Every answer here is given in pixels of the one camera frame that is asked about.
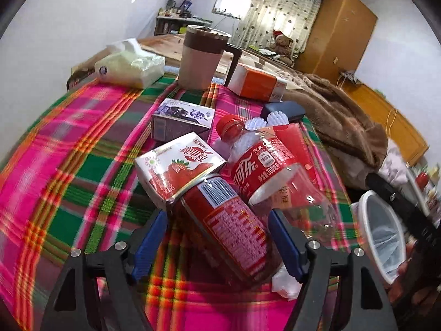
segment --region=black case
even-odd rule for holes
[[[266,120],[268,114],[275,111],[283,112],[286,117],[288,117],[290,123],[299,122],[306,114],[305,108],[301,105],[292,100],[287,100],[284,102],[266,104],[260,113],[260,118]]]

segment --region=mug handle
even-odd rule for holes
[[[230,68],[228,69],[227,75],[224,80],[224,86],[228,87],[228,83],[230,83],[231,77],[233,76],[237,64],[239,63],[240,57],[242,56],[242,49],[235,45],[227,44],[225,46],[225,50],[233,54],[233,60],[231,62]]]

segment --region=barcode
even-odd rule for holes
[[[207,183],[200,183],[198,188],[213,208],[237,197],[233,188],[221,177],[210,179]]]
[[[153,128],[153,139],[157,141],[165,141],[165,126],[167,122],[162,118],[155,118]]]

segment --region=nutrition label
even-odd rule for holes
[[[265,232],[239,197],[223,203],[204,221],[244,272],[253,276],[264,267],[268,254]]]

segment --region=metal screw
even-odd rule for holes
[[[73,258],[76,258],[77,256],[80,256],[80,255],[81,255],[81,250],[80,249],[72,249],[71,250],[71,256]]]
[[[354,249],[354,254],[355,254],[356,256],[363,256],[363,255],[364,255],[364,250],[363,250],[363,249],[360,249],[359,247],[356,247],[356,248]]]
[[[115,249],[116,250],[124,250],[126,248],[126,246],[127,246],[127,243],[125,241],[118,241],[115,244]]]
[[[320,243],[319,243],[317,240],[311,240],[311,241],[308,243],[308,246],[309,246],[311,249],[317,250],[317,249],[320,247]]]

